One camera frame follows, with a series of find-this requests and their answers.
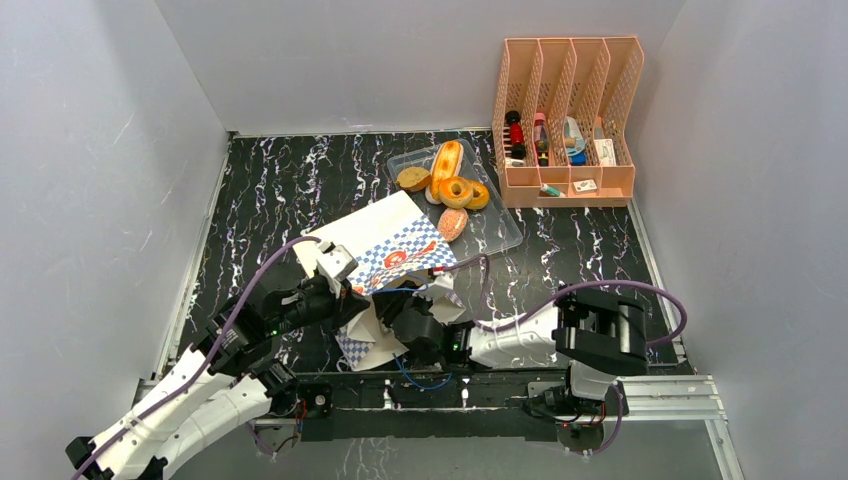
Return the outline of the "checkered paper bread bag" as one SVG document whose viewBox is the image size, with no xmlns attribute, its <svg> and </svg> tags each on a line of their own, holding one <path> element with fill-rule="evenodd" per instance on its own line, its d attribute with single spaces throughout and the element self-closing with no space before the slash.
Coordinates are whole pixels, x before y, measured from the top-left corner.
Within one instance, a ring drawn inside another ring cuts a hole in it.
<svg viewBox="0 0 848 480">
<path fill-rule="evenodd" d="M 377 318 L 377 292 L 411 291 L 430 300 L 452 295 L 462 303 L 451 270 L 458 262 L 456 257 L 429 216 L 404 192 L 312 234 L 321 242 L 344 246 L 357 259 L 358 268 L 347 280 L 371 303 L 365 312 L 335 331 L 345 363 L 353 371 L 374 369 L 402 356 L 413 359 Z"/>
</svg>

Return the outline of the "small orange fake bread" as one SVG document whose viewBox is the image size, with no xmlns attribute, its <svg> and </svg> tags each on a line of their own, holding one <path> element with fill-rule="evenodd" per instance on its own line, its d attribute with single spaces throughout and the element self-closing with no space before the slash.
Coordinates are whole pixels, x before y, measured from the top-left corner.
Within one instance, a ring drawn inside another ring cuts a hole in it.
<svg viewBox="0 0 848 480">
<path fill-rule="evenodd" d="M 447 243 L 451 243 L 464 231 L 468 218 L 464 208 L 446 208 L 439 218 L 437 230 Z"/>
</svg>

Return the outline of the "pale bagel fake bread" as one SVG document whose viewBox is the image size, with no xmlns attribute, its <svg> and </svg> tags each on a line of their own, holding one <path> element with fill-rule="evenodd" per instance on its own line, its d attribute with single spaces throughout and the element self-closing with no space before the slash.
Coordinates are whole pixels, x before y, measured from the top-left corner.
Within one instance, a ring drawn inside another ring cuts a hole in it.
<svg viewBox="0 0 848 480">
<path fill-rule="evenodd" d="M 471 183 L 459 176 L 441 180 L 438 185 L 440 201 L 448 208 L 465 208 L 473 199 Z"/>
</svg>

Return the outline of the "round yellow fake bun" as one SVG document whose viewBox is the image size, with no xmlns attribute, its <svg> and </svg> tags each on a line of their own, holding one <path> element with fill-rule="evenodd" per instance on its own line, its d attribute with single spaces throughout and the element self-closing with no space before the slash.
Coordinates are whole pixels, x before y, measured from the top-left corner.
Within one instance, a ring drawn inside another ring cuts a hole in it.
<svg viewBox="0 0 848 480">
<path fill-rule="evenodd" d="M 488 188 L 481 182 L 468 181 L 471 197 L 465 208 L 468 210 L 479 211 L 484 209 L 490 201 L 490 192 Z"/>
</svg>

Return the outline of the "brown round fake bread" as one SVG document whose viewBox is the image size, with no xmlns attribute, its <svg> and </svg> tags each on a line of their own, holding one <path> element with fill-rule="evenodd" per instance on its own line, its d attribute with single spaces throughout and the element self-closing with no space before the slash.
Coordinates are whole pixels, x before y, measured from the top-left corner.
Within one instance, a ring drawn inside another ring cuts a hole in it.
<svg viewBox="0 0 848 480">
<path fill-rule="evenodd" d="M 411 166 L 398 173 L 395 183 L 400 189 L 409 193 L 415 193 L 427 188 L 431 180 L 431 172 L 428 169 Z"/>
</svg>

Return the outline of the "yellow fake bread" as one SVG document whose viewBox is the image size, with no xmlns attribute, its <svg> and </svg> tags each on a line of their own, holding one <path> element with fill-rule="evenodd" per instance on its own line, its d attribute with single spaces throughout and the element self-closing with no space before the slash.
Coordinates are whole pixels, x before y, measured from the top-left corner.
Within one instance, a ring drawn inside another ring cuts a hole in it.
<svg viewBox="0 0 848 480">
<path fill-rule="evenodd" d="M 458 140 L 445 142 L 439 147 L 430 167 L 430 184 L 425 191 L 425 198 L 429 203 L 441 203 L 439 184 L 442 180 L 458 174 L 463 155 L 464 147 Z"/>
</svg>

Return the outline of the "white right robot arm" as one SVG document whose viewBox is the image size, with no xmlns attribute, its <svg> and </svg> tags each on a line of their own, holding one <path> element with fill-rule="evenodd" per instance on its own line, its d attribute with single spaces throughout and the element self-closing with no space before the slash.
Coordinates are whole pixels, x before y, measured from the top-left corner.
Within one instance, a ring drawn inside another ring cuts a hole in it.
<svg viewBox="0 0 848 480">
<path fill-rule="evenodd" d="M 444 325 L 431 305 L 411 293 L 380 292 L 375 299 L 378 319 L 422 365 L 465 374 L 514 368 L 533 354 L 566 360 L 562 385 L 530 392 L 523 401 L 523 410 L 536 418 L 575 421 L 599 415 L 617 378 L 648 370 L 646 308 L 637 299 L 580 289 L 529 319 L 516 316 L 481 325 Z"/>
</svg>

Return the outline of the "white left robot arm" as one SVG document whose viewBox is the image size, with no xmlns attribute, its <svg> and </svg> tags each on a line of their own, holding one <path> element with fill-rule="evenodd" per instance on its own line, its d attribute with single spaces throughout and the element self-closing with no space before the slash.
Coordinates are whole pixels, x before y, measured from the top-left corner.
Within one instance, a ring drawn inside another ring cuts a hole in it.
<svg viewBox="0 0 848 480">
<path fill-rule="evenodd" d="M 74 478 L 167 479 L 191 456 L 255 418 L 306 412 L 301 381 L 271 356 L 275 337 L 313 324 L 341 327 L 369 305 L 349 281 L 320 273 L 271 292 L 252 280 L 129 412 L 101 433 L 67 445 Z"/>
</svg>

